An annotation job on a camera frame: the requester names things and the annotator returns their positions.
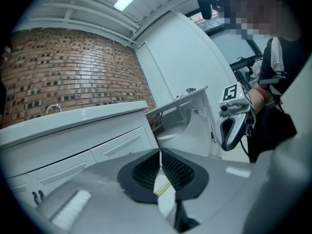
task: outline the sink faucet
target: sink faucet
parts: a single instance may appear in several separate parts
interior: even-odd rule
[[[50,106],[48,106],[47,110],[45,111],[45,114],[48,114],[49,110],[52,108],[52,107],[57,107],[59,112],[61,113],[62,112],[62,109],[61,107],[58,105],[58,104],[51,104]]]

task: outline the floor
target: floor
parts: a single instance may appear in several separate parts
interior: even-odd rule
[[[242,142],[243,142],[243,145],[244,145],[246,151],[248,152],[246,136],[244,136],[242,138]],[[249,163],[249,158],[245,154],[240,143],[238,143],[238,145],[231,151],[228,151],[228,152],[222,151],[222,159],[223,160],[229,160],[229,161],[239,161],[239,162]]]

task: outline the white countertop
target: white countertop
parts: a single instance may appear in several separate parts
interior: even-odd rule
[[[0,130],[0,149],[68,128],[147,109],[145,101],[76,109],[24,121]]]

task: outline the cabinet drawer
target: cabinet drawer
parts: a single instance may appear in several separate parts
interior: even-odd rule
[[[142,111],[73,127],[1,151],[7,178],[51,165],[141,127]]]
[[[74,175],[96,164],[90,151],[70,157],[55,164],[40,168],[28,173],[29,178],[35,184],[36,192],[41,190],[44,196],[68,181]]]
[[[147,137],[144,127],[139,127],[131,132],[99,145],[91,152],[96,162],[128,155],[151,149],[151,143]]]

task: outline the white wall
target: white wall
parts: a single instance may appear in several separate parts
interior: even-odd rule
[[[224,56],[212,40],[187,17],[169,12],[137,39],[138,60],[156,105],[187,94],[189,87],[208,86],[207,95],[218,118],[224,87],[236,82]]]

